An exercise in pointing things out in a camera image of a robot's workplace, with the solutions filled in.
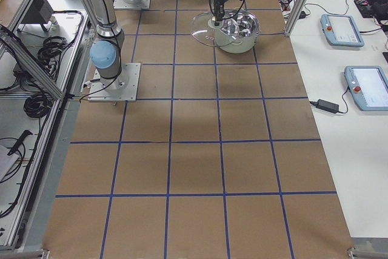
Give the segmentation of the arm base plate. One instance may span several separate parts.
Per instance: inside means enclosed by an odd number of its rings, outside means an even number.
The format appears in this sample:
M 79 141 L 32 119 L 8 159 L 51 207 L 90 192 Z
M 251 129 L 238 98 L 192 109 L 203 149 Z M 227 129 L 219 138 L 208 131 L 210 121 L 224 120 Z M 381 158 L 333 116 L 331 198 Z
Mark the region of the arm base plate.
M 149 10 L 151 0 L 113 0 L 115 10 Z
M 121 74 L 113 82 L 100 77 L 95 69 L 94 79 L 90 88 L 90 94 L 87 100 L 90 102 L 135 102 L 138 92 L 139 77 L 141 71 L 140 63 L 125 63 L 122 66 Z

